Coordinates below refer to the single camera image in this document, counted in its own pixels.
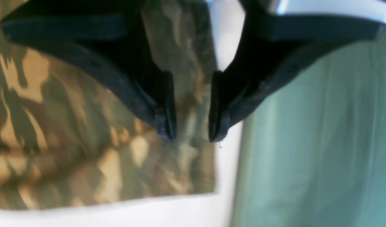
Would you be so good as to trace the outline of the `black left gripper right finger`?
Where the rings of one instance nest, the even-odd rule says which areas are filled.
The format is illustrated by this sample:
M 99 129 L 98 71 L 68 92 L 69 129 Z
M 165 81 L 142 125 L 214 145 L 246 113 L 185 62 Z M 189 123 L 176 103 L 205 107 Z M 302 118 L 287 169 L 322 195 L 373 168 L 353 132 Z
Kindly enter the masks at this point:
M 232 62 L 212 76 L 209 141 L 222 141 L 316 60 L 345 45 L 376 40 L 385 0 L 241 0 L 245 19 Z

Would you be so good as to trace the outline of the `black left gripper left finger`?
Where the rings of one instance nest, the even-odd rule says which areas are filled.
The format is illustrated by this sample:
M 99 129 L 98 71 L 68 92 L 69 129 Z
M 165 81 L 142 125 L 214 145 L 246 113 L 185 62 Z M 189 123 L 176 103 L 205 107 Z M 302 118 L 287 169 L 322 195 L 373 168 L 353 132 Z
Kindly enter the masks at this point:
M 130 111 L 175 141 L 174 83 L 152 59 L 143 0 L 29 0 L 0 21 L 8 41 L 91 75 Z

